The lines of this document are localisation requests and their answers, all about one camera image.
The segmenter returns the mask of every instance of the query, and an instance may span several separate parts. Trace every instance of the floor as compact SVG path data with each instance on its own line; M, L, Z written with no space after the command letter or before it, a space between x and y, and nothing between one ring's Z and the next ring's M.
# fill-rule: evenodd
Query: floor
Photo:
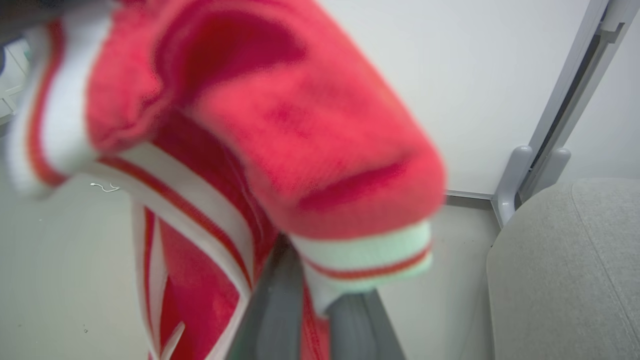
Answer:
M93 182L26 201L0 160L0 359L146 359L129 199ZM459 201L435 216L431 271L380 290L409 360L492 358L484 263L497 224L486 204Z

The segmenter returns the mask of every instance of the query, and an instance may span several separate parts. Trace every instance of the gray sofa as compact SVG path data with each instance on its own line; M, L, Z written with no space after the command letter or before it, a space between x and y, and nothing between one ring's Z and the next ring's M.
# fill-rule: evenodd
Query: gray sofa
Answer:
M640 359L640 181L543 190L486 267L497 360Z

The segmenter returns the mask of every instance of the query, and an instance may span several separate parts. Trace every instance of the white cuff with red stripe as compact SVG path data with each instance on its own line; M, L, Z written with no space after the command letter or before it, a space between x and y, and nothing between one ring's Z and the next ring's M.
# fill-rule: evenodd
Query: white cuff with red stripe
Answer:
M291 236L298 250L316 313L346 293L427 270L432 262L431 226L427 220L389 233L346 240Z

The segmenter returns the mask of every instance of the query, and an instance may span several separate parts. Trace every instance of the red and white striped garment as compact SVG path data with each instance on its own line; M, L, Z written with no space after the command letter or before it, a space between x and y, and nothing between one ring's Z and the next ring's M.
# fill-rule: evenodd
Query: red and white striped garment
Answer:
M312 307L429 266L439 157L312 1L98 1L26 38L13 181L132 195L150 358L221 359L279 231L310 294L303 359L328 359Z

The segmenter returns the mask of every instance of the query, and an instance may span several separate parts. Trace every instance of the white cord on floor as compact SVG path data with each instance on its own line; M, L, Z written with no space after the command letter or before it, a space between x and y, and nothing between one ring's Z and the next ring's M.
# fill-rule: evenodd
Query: white cord on floor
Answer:
M115 186L111 185L111 183L109 183L109 186L113 188L112 190L105 190L105 189L104 189L104 186L102 186L102 185L100 185L100 184L96 184L96 183L91 183L91 184L89 184L89 185L91 185L91 186L99 186L99 187L101 187L101 188L102 188L102 191L103 191L103 192L106 192L106 193L114 192L114 191L116 191L116 190L118 190L118 189L120 188L119 186L118 186L118 187L115 187Z

